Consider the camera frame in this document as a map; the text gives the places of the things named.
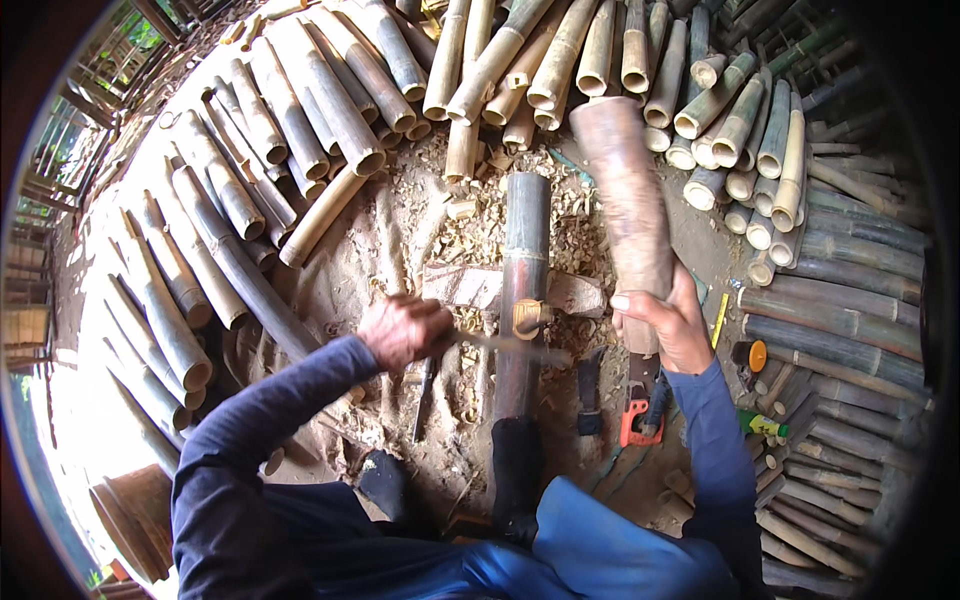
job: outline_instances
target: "person's right hand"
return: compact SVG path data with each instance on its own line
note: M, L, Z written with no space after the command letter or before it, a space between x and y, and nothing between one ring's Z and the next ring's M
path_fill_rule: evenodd
M673 290L666 301L647 292L617 291L610 306L617 336L622 336L624 317L653 326L660 338L660 364L668 371L699 375L713 362L697 286L679 258L674 260Z

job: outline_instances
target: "hand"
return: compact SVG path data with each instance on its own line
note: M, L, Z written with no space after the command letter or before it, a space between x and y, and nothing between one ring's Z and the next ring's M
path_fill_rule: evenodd
M679 258L674 262L673 290L666 301L646 292L617 291L610 306L618 337L623 336L624 316L653 326L660 338L660 363L668 371L699 375L713 362L697 286Z
M436 300L390 296L371 306L357 337L367 345L384 371L399 371L427 356L439 356L453 345L445 334L453 315Z

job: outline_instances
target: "yellow tape measure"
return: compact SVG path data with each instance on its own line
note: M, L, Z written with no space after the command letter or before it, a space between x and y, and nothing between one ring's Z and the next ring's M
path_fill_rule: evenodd
M720 312L717 314L717 322L713 326L713 337L710 338L710 347L717 349L717 340L720 339L720 327L723 326L723 317L727 314L727 302L730 301L730 294L724 292L720 299Z

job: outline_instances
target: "person's left hand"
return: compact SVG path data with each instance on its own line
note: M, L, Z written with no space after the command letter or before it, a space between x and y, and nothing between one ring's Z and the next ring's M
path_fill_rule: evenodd
M357 337L367 345L384 371L399 371L427 356L440 356L453 345L446 335L453 315L436 300L390 296L371 306Z

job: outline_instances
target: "blue sleeve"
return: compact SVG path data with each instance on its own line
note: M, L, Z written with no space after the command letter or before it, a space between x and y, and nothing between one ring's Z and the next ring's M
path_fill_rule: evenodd
M720 550L743 597L772 598L760 569L754 464L720 361L714 357L699 375L664 372L684 411L693 471L696 507L684 524L684 536L709 540Z
M378 371L363 342L348 336L251 385L201 422L174 478L180 598L312 595L262 498L257 468L327 404Z

